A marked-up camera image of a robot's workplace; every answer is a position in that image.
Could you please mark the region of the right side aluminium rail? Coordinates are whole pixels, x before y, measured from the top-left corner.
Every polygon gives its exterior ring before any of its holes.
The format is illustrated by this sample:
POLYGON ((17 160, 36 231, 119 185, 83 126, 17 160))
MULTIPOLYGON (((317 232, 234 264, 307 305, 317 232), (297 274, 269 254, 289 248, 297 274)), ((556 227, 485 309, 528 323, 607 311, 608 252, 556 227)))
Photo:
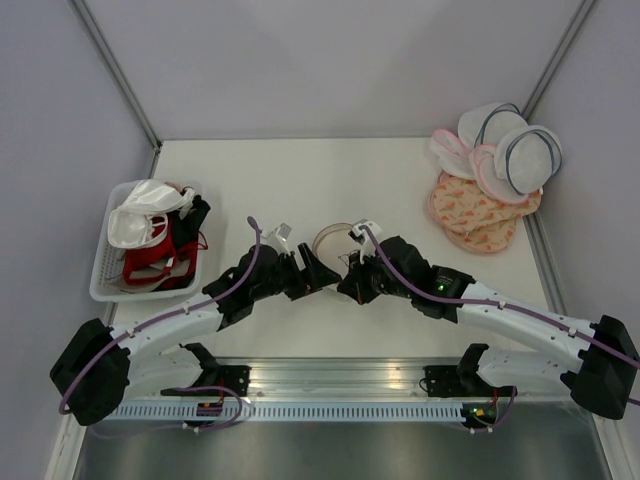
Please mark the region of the right side aluminium rail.
POLYGON ((560 276, 540 214, 526 216, 524 226, 547 304, 552 311, 566 315, 567 308, 560 276))

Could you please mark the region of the white blue-trim mesh bag rear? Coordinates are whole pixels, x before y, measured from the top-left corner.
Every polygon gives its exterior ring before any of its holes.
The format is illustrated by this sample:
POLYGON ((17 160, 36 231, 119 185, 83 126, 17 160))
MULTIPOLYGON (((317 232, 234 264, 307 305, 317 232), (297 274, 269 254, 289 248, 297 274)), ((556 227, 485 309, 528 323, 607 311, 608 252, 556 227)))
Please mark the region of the white blue-trim mesh bag rear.
POLYGON ((509 132, 527 125, 515 104, 496 102, 465 112, 458 122, 458 137, 471 149, 482 144, 497 145, 509 132))

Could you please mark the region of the white pink-trim mesh bag left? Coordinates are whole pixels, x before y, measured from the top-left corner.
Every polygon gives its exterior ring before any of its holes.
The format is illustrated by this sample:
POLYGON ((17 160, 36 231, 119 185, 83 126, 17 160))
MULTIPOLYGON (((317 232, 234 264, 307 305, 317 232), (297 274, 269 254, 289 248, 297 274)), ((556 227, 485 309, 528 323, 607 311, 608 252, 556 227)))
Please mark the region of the white pink-trim mesh bag left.
POLYGON ((466 180, 475 179, 469 160, 470 150, 449 130, 435 130, 429 140, 429 149, 447 174, 466 180))

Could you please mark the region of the white pink-trim mesh bag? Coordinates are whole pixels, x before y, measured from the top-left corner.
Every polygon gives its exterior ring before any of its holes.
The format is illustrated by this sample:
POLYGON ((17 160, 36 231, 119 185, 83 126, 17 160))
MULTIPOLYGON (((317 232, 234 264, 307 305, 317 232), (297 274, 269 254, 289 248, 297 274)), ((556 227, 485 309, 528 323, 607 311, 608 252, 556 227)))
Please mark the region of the white pink-trim mesh bag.
POLYGON ((429 149, 447 174, 466 180, 475 179, 469 160, 470 150, 449 130, 435 130, 429 140, 429 149))
POLYGON ((476 183, 489 197, 507 205, 520 205, 525 203, 528 195, 521 195, 500 179, 495 170, 494 157, 496 147, 482 144, 475 147, 469 154, 469 161, 474 172, 476 183))

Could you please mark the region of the round beige mesh laundry bag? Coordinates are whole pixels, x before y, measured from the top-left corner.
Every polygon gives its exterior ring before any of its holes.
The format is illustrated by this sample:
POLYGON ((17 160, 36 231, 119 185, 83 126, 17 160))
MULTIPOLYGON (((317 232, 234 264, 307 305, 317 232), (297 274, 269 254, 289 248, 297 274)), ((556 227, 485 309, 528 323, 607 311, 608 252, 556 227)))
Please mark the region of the round beige mesh laundry bag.
POLYGON ((349 236, 350 231, 350 224, 335 223, 322 229, 312 243, 312 252, 318 260, 342 278, 349 271, 349 255, 359 250, 359 244, 349 236))

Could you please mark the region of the white blue-trim mesh bag front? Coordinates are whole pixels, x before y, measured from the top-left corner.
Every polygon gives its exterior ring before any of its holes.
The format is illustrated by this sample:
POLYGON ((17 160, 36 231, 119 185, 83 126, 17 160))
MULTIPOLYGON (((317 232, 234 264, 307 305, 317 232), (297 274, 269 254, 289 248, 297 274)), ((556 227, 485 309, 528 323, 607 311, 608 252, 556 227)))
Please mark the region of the white blue-trim mesh bag front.
POLYGON ((519 195, 543 187, 558 172, 562 161, 559 137, 541 125, 508 132, 497 144, 494 155, 497 177, 519 195))

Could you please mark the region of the left aluminium frame post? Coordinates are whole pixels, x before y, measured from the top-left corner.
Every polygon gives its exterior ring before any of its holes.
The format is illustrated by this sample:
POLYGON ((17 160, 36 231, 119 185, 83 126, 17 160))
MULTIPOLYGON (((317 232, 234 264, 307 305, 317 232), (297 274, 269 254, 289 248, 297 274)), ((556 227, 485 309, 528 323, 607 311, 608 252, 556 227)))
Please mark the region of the left aluminium frame post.
POLYGON ((82 28, 85 30, 92 45, 94 46, 101 62, 104 64, 108 74, 114 81, 116 88, 122 95, 125 104, 141 128, 147 142, 152 150, 158 153, 162 146, 154 127, 146 115, 134 89, 111 48, 108 39, 102 31, 99 22, 92 12, 89 4, 85 0, 69 0, 69 6, 78 17, 82 28))

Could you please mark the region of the black bra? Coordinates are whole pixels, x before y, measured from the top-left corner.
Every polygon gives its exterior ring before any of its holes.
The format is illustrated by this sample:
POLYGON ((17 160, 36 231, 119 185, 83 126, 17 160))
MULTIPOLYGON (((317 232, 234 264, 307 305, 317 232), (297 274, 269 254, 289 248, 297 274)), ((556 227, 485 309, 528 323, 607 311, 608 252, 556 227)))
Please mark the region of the black bra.
POLYGON ((178 211, 168 214, 168 218, 171 220, 171 240, 176 251, 198 240, 200 227, 210 209, 210 205, 202 199, 202 196, 196 195, 190 209, 183 217, 178 211))

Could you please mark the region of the aluminium frame post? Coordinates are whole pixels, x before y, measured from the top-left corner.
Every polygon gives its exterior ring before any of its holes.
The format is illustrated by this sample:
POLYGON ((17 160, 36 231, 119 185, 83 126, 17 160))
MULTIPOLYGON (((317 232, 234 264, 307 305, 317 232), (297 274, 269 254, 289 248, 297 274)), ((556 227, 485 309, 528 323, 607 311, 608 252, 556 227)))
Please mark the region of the aluminium frame post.
POLYGON ((544 99, 546 92, 553 83, 571 48, 574 46, 586 23, 599 4, 599 0, 581 0, 578 3, 576 10, 572 14, 521 110, 523 117, 527 121, 533 118, 534 113, 544 99))
POLYGON ((89 4, 85 0, 69 0, 69 6, 78 17, 82 28, 85 30, 92 45, 94 46, 101 62, 104 64, 108 74, 114 81, 116 88, 122 95, 125 104, 141 128, 147 142, 152 150, 158 153, 162 146, 154 127, 146 115, 134 89, 111 48, 108 39, 102 31, 99 22, 92 12, 89 4))

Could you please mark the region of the white plastic basket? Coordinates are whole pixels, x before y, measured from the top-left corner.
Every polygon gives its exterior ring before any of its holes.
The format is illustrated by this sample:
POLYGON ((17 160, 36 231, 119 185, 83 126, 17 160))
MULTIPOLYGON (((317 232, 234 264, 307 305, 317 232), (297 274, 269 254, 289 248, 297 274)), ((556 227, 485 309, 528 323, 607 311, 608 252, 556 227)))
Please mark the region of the white plastic basket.
POLYGON ((139 183, 140 180, 134 180, 118 184, 109 195, 89 284, 89 294, 95 301, 125 303, 174 298, 194 293, 200 283, 203 271, 203 251, 197 254, 194 277, 184 288, 130 293, 118 289, 113 284, 115 278, 123 271, 124 260, 121 251, 113 247, 108 241, 109 216, 116 207, 125 201, 139 183))

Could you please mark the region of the orange floral bag lower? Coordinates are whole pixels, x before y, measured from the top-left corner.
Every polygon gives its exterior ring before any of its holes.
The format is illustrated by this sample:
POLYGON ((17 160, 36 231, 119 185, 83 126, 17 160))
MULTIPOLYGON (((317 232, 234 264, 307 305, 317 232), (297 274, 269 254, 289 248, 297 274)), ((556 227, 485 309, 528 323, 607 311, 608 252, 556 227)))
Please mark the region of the orange floral bag lower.
POLYGON ((444 229, 447 238, 461 249, 474 254, 496 254, 506 250, 516 233, 515 219, 502 220, 468 233, 444 229))

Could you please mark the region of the aluminium table edge rail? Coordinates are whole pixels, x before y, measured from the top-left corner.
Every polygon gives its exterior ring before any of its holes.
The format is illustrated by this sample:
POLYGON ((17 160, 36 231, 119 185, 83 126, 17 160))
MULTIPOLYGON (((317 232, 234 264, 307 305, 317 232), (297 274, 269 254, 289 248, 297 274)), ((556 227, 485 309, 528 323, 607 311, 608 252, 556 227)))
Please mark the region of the aluminium table edge rail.
POLYGON ((451 358, 213 358, 187 350, 132 364, 126 374, 105 373, 93 388, 117 403, 184 396, 195 386, 224 386, 242 396, 266 398, 506 398, 513 389, 562 398, 563 368, 529 352, 492 351, 488 370, 451 358))

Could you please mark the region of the right aluminium frame post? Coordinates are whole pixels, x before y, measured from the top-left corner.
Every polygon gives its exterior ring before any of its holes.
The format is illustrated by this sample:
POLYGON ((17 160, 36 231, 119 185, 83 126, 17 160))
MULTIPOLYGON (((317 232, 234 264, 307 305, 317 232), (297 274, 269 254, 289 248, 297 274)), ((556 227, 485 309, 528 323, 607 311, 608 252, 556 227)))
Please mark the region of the right aluminium frame post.
POLYGON ((586 23, 599 4, 599 0, 581 0, 578 3, 576 10, 572 14, 521 110, 523 117, 527 121, 533 118, 534 113, 544 99, 546 92, 553 83, 571 48, 574 46, 586 23))

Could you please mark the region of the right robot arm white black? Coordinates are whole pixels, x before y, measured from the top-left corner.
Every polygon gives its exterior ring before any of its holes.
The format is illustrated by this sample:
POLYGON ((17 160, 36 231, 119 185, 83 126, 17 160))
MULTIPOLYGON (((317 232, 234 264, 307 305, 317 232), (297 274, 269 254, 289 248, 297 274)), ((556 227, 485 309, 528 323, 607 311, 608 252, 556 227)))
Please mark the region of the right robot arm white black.
POLYGON ((399 236, 379 242, 368 228, 350 236, 359 250, 349 256, 340 293, 360 305, 381 295, 403 298, 428 318, 488 330, 527 347, 518 355, 471 345, 456 371, 463 392, 567 389, 577 405, 611 420, 622 419, 632 404, 639 352, 620 320, 604 315, 591 322, 528 307, 464 272, 429 264, 399 236))

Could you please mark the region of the white blue-trim mesh bag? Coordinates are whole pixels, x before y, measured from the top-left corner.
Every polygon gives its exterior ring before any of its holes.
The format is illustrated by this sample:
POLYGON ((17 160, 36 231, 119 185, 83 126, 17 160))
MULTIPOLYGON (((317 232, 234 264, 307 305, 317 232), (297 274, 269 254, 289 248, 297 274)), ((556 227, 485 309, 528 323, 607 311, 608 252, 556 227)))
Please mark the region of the white blue-trim mesh bag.
POLYGON ((508 132, 497 144, 494 155, 497 177, 519 195, 543 187, 558 172, 562 161, 559 137, 541 125, 508 132))
POLYGON ((527 125, 515 104, 496 102, 465 112, 458 122, 458 137, 471 149, 482 144, 497 145, 509 132, 527 125))

